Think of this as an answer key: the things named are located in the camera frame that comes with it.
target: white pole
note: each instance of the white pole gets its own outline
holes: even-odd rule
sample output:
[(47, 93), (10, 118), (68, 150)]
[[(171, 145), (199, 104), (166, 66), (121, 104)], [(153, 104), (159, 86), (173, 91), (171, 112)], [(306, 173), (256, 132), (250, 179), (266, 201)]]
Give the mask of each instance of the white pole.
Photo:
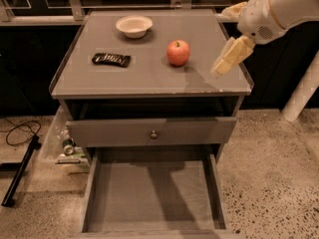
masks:
[(296, 120), (318, 87), (319, 51), (283, 109), (283, 117), (288, 121)]

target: candy bar wrapper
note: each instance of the candy bar wrapper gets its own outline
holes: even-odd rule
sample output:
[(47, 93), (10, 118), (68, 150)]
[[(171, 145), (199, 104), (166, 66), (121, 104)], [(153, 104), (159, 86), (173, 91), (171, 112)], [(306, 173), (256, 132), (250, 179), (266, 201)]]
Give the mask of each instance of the candy bar wrapper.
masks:
[(131, 60), (131, 56), (111, 54), (111, 53), (97, 53), (92, 62), (96, 65), (114, 65), (126, 68)]

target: metal frame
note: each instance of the metal frame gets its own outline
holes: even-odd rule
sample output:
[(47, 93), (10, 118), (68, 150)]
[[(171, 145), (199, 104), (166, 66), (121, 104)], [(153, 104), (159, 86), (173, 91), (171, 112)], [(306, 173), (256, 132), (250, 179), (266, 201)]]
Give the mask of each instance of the metal frame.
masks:
[[(72, 15), (70, 16), (18, 16), (15, 17), (14, 13), (10, 9), (9, 4), (6, 0), (0, 0), (0, 27), (1, 26), (65, 26), (65, 25), (82, 25), (85, 24), (88, 15), (85, 14), (82, 7), (81, 0), (69, 0), (72, 10)], [(191, 0), (170, 0), (170, 6), (167, 8), (175, 9), (189, 9), (196, 8), (198, 6), (192, 6)], [(115, 9), (112, 6), (106, 7), (106, 9)], [(127, 9), (137, 8), (137, 6), (129, 6)], [(219, 23), (234, 22), (228, 17), (221, 14), (215, 14), (215, 17)]]

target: cable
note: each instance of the cable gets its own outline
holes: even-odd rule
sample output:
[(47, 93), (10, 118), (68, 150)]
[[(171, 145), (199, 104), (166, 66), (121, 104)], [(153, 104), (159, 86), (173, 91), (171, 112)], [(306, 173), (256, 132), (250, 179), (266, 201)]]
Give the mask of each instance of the cable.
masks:
[[(10, 146), (18, 146), (18, 145), (21, 145), (21, 144), (24, 144), (24, 143), (30, 141), (30, 140), (32, 139), (32, 137), (33, 137), (35, 134), (37, 134), (37, 133), (40, 131), (40, 129), (41, 129), (41, 124), (40, 124), (38, 121), (36, 121), (36, 120), (29, 120), (29, 121), (26, 121), (26, 122), (23, 122), (23, 123), (20, 123), (20, 124), (14, 124), (14, 123), (12, 123), (11, 121), (9, 121), (8, 119), (5, 119), (5, 120), (6, 120), (8, 123), (12, 124), (13, 127), (12, 127), (11, 129), (9, 129), (9, 130), (0, 130), (0, 132), (7, 132), (7, 135), (6, 135), (6, 143), (7, 143), (8, 145), (10, 145)], [(32, 129), (32, 123), (35, 123), (35, 124), (37, 125), (36, 130), (33, 130), (33, 129)], [(24, 140), (24, 141), (12, 143), (12, 142), (10, 142), (9, 137), (10, 137), (10, 135), (12, 134), (12, 132), (15, 131), (15, 130), (18, 129), (18, 128), (19, 128), (20, 130), (24, 131), (24, 132), (32, 133), (32, 135), (31, 135), (29, 138), (27, 138), (26, 140)]]

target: drawer knob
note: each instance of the drawer knob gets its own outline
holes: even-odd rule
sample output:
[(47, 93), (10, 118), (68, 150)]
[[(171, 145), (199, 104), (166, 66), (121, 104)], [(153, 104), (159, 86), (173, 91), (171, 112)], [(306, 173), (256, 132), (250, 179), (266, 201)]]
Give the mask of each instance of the drawer knob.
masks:
[(157, 139), (158, 137), (159, 137), (159, 134), (155, 130), (153, 130), (151, 132), (151, 139)]

